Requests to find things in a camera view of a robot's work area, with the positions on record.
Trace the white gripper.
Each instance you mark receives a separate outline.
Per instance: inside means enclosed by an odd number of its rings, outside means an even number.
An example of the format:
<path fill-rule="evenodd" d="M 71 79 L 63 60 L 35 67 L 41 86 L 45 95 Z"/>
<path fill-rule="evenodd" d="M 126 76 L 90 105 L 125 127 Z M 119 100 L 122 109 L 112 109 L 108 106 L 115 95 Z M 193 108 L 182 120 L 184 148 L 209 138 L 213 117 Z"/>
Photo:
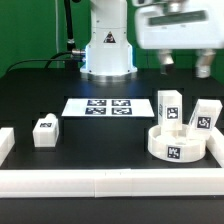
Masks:
<path fill-rule="evenodd" d="M 135 12 L 135 28 L 142 49 L 160 49 L 157 56 L 162 74 L 174 67 L 171 50 L 201 49 L 197 51 L 196 76 L 208 78 L 214 49 L 224 48 L 224 1 L 184 1 L 175 13 L 145 3 Z"/>

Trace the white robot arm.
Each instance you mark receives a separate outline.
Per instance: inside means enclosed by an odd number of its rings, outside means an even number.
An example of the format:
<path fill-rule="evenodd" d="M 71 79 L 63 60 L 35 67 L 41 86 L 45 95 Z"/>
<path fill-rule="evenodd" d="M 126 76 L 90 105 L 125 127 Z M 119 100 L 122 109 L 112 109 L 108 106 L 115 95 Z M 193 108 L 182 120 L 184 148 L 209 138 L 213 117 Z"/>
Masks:
<path fill-rule="evenodd" d="M 90 0 L 91 40 L 81 72 L 96 79 L 135 73 L 127 40 L 127 0 Z M 174 64 L 171 52 L 198 51 L 196 76 L 207 78 L 217 49 L 224 49 L 224 0 L 132 0 L 137 43 L 155 50 L 161 72 Z"/>

